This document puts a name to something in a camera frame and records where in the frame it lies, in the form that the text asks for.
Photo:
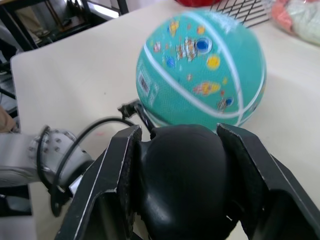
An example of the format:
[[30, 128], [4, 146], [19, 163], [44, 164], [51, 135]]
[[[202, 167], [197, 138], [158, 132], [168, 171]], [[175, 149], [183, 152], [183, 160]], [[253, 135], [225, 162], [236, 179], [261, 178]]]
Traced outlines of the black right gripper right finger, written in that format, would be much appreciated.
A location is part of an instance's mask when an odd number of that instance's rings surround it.
[[250, 240], [318, 240], [320, 211], [293, 173], [254, 133], [219, 123], [217, 135], [243, 179], [240, 220]]

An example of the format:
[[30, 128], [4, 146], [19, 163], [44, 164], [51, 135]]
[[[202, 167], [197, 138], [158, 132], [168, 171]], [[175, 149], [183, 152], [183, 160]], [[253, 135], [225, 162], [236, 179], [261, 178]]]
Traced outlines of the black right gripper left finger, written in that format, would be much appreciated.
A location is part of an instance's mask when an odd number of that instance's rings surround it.
[[139, 125], [118, 131], [84, 173], [55, 239], [142, 239], [134, 224], [150, 191], [143, 166], [148, 147]]

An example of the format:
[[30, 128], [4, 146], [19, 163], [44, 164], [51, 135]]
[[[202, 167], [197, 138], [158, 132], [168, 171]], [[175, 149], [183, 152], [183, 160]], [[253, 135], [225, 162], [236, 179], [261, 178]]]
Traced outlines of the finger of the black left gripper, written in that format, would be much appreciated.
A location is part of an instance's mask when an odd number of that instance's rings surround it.
[[123, 119], [129, 119], [133, 115], [138, 115], [150, 133], [156, 127], [152, 120], [147, 116], [145, 108], [139, 99], [124, 103], [118, 107], [117, 110], [121, 113]]

